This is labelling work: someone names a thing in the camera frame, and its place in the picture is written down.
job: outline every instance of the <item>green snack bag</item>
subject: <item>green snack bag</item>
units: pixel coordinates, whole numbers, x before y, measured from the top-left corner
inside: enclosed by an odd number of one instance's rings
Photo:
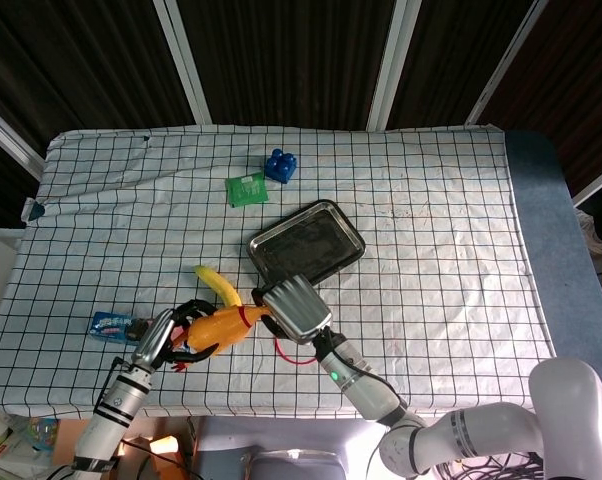
[[[245,177],[226,178],[225,188],[228,191],[228,203],[232,207],[243,207],[268,201],[263,172]]]

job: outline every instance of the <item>metal tray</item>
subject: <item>metal tray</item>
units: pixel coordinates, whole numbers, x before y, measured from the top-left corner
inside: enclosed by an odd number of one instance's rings
[[[316,285],[364,253],[363,238],[330,200],[308,205],[248,243],[248,255],[267,285],[297,274]]]

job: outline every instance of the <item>table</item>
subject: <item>table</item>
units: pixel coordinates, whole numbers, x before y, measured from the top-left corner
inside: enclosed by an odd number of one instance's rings
[[[366,256],[322,283],[320,293],[339,319],[337,329],[417,411],[502,399],[529,405],[525,378],[552,355],[552,343],[521,231],[532,245],[559,353],[571,349],[602,367],[600,345],[576,350],[573,336],[572,314],[583,308],[570,301],[592,306],[592,298],[599,300],[594,289],[587,282],[579,292],[571,286],[572,296],[559,302],[567,286],[559,289],[546,271],[558,271],[548,262],[563,248],[574,256],[573,268],[582,267],[578,275],[596,281],[574,235],[576,221],[568,218],[565,186],[551,166],[541,172],[551,185],[539,187],[542,177],[529,176],[543,163],[526,166],[536,153],[519,135],[523,140],[507,137],[511,170],[503,134],[489,130],[214,126],[61,135],[51,143],[37,196],[45,215],[26,230],[0,310],[0,406],[89,416],[110,361],[132,350],[86,337],[95,310],[148,316],[194,295],[214,300],[191,273],[197,263],[218,268],[248,300],[259,279],[243,248],[246,237],[317,198],[337,201],[368,243]],[[282,145],[298,153],[296,180],[284,188],[269,183],[266,205],[229,208],[223,180],[260,168],[266,153]],[[530,202],[553,189],[550,207],[561,214],[548,225],[572,235],[576,247],[552,244],[544,252],[539,204]],[[510,280],[518,283],[504,287]],[[601,309],[590,318],[602,328]],[[309,353],[295,350],[288,353]],[[316,365],[297,368],[277,358],[263,326],[232,352],[186,374],[158,372],[154,381],[149,415],[354,414]]]

